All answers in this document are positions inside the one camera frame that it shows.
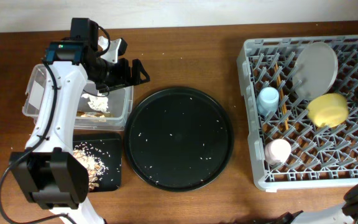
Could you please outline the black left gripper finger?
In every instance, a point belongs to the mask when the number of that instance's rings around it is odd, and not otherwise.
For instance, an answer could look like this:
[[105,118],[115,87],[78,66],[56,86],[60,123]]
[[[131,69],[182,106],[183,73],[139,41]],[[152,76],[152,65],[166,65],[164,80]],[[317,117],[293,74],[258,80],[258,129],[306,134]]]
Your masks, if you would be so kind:
[[114,84],[114,83],[97,83],[96,84],[96,89],[100,92],[100,93],[108,93],[111,91],[115,91],[121,88],[126,88],[131,86],[131,84],[127,84],[127,83],[118,83],[118,84]]
[[150,81],[150,76],[145,71],[139,59],[134,59],[132,61],[132,81],[133,84],[143,84]]

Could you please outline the white napkin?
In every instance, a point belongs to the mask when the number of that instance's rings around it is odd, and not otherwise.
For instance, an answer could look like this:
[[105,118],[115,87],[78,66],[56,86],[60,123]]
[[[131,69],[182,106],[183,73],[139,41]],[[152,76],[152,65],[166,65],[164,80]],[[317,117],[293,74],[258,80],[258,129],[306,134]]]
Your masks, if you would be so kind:
[[109,113],[108,109],[108,97],[98,93],[96,96],[84,93],[81,96],[84,99],[88,99],[88,106],[94,111],[100,111],[102,113]]

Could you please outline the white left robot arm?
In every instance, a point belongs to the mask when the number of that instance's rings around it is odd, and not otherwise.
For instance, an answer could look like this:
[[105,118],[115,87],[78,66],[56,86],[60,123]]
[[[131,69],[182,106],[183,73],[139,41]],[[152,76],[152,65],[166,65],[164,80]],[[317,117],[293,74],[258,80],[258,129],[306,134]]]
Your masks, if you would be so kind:
[[124,39],[98,51],[97,40],[52,42],[42,60],[47,82],[39,116],[24,152],[13,152],[11,172],[26,200],[65,223],[105,223],[87,198],[86,168],[73,156],[78,104],[87,81],[101,92],[149,82],[140,60],[122,57]]

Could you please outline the grey round plate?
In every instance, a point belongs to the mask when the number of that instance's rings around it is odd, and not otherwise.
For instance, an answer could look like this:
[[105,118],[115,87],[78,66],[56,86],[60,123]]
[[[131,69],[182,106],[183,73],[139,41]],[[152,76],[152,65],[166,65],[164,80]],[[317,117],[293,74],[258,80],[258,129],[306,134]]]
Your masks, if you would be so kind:
[[295,93],[303,100],[313,100],[332,87],[338,73],[335,51],[324,42],[315,42],[305,47],[295,65],[298,70],[292,76]]

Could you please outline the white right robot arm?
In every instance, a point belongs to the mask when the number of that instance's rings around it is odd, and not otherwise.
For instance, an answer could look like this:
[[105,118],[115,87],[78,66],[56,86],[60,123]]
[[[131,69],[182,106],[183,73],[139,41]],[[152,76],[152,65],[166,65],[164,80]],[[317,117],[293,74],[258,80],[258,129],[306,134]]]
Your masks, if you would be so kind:
[[[355,94],[358,106],[358,91]],[[358,223],[358,184],[351,188],[344,196],[344,204],[336,205],[318,212],[296,213],[286,212],[280,217],[267,222],[268,224],[296,224],[296,223]]]

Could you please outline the blue cup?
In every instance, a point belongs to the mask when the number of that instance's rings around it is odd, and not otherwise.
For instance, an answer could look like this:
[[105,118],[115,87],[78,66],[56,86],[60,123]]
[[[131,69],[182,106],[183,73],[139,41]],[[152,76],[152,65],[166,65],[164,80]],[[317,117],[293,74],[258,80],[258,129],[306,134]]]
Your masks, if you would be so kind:
[[263,88],[256,99],[258,114],[267,116],[269,113],[275,113],[278,109],[279,98],[279,93],[275,88],[270,86]]

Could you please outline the yellow bowl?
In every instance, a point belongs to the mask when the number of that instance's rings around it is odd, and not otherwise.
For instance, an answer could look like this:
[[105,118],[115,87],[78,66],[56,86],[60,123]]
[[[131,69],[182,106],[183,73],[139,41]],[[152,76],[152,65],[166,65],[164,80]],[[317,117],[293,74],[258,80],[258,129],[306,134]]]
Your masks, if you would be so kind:
[[318,128],[334,128],[349,116],[347,99],[338,93],[328,93],[312,100],[306,107],[307,117]]

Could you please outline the pink cup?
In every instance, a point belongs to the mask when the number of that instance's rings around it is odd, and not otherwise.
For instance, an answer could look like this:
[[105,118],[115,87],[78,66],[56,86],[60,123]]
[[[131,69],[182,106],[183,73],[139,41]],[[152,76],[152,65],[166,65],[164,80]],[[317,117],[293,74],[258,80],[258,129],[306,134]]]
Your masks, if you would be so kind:
[[264,153],[268,164],[284,163],[290,156],[291,145],[284,139],[275,139],[265,146]]

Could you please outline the food scraps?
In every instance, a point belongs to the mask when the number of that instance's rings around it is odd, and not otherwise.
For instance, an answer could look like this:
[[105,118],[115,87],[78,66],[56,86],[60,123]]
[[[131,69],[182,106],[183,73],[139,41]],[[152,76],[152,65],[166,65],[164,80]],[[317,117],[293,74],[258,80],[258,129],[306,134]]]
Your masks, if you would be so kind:
[[100,182],[107,174],[109,167],[104,163],[101,156],[105,153],[89,142],[75,143],[73,146],[74,158],[88,172],[88,191],[93,192],[100,187]]

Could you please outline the wooden chopstick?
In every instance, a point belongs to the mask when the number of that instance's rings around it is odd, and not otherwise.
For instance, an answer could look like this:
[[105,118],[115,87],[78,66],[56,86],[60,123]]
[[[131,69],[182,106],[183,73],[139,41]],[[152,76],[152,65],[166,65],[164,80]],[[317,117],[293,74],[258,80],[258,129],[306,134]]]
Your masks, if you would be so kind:
[[[277,62],[275,63],[275,68],[274,68],[274,69],[275,69],[275,72],[278,71],[278,64],[277,64]],[[278,75],[277,75],[277,85],[280,86],[281,83],[282,83],[282,80],[281,80],[281,78],[280,78],[280,72],[279,72]],[[283,100],[283,98],[284,98],[284,93],[283,93],[282,88],[280,89],[279,94],[280,94],[280,99]],[[282,105],[282,113],[285,114],[286,112],[287,112],[287,109],[286,109],[285,103],[283,103],[283,105]]]
[[[274,69],[275,69],[276,72],[278,71],[278,65],[277,65],[277,63],[275,63]],[[277,86],[280,86],[281,83],[282,83],[282,80],[281,80],[281,78],[280,78],[280,75],[278,75],[278,76],[277,76]],[[283,93],[282,88],[281,88],[280,91],[279,91],[279,95],[280,95],[280,99],[283,100],[284,93]],[[286,113],[287,113],[286,103],[284,103],[284,104],[282,105],[282,113],[283,113],[283,114],[286,114]],[[288,119],[287,119],[287,118],[284,120],[284,125],[285,125],[285,130],[288,130],[289,127],[288,127]]]

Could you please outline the gold brown foil wrapper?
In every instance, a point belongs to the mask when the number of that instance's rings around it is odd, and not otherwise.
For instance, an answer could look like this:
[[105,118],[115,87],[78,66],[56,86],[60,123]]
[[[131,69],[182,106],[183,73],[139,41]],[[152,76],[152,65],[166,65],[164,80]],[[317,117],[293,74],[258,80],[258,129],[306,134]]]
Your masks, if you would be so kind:
[[112,118],[114,115],[111,113],[77,111],[76,116],[83,118]]

